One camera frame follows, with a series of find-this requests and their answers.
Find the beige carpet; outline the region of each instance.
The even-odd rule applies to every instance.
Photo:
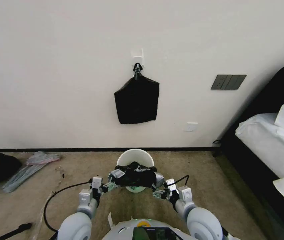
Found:
[[[32,222],[31,230],[10,240],[48,240],[51,232],[41,220],[41,210],[52,191],[88,181],[95,175],[103,176],[114,169],[120,152],[71,152],[57,153],[62,160],[50,163],[12,193],[4,193],[0,184],[0,235],[22,223]],[[150,152],[155,166],[165,178],[175,180],[190,175],[188,186],[192,189],[195,204],[210,210],[230,233],[242,240],[266,239],[261,229],[241,201],[235,188],[225,176],[210,152]],[[31,153],[10,154],[25,161]],[[74,213],[78,193],[86,186],[61,192],[48,207],[48,221],[59,228],[62,221]],[[150,189],[133,194],[125,188],[115,189],[101,197],[100,206],[93,220],[91,240],[99,240],[109,231],[107,215],[112,213],[114,223],[133,218],[151,218],[167,222],[188,233],[172,205],[152,197]]]

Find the plastic bag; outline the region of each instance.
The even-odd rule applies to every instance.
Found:
[[[140,70],[114,93],[116,111],[122,124],[148,122],[156,119],[160,84],[144,77]]]
[[[34,173],[43,168],[47,163],[57,161],[60,157],[56,154],[45,154],[44,152],[34,153],[25,163],[17,174],[10,178],[10,180],[3,185],[4,192],[13,192],[18,188],[25,180],[31,177]]]

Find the bed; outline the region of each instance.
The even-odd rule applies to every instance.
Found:
[[[221,139],[221,151],[284,230],[284,196],[273,184],[273,181],[284,177],[284,131],[276,129],[273,124],[283,104],[284,67],[227,130]],[[248,119],[251,126],[239,128],[240,123]],[[242,134],[242,140],[236,136],[237,129],[237,135]],[[266,147],[273,148],[267,158],[263,155]]]

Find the black cable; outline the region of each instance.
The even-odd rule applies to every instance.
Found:
[[[177,184],[178,182],[182,181],[184,178],[187,178],[186,181],[185,181],[185,184],[186,185],[188,183],[188,180],[189,180],[189,175],[185,175],[183,178],[180,178],[179,180],[175,181],[174,183],[171,183],[167,186],[171,186],[171,185],[174,185],[174,184]]]
[[[76,187],[76,186],[80,186],[80,185],[87,184],[87,183],[89,183],[89,181],[88,181],[88,182],[83,182],[83,183],[74,184],[74,185],[71,185],[71,186],[62,188],[61,190],[55,192],[55,193],[46,201],[45,206],[44,206],[44,210],[43,210],[43,218],[44,218],[45,225],[46,225],[50,230],[52,230],[53,232],[57,232],[57,231],[58,231],[58,230],[54,229],[53,227],[51,227],[50,224],[48,223],[48,220],[46,219],[46,208],[47,208],[47,206],[48,206],[50,200],[51,200],[55,195],[57,195],[58,193],[60,193],[60,192],[62,192],[62,191],[64,191],[64,190],[66,190],[66,189],[69,189],[69,188],[72,188],[72,187]]]

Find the wall outlet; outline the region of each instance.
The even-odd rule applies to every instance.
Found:
[[[185,132],[193,132],[197,129],[198,123],[196,122],[188,122],[184,127],[183,131]]]

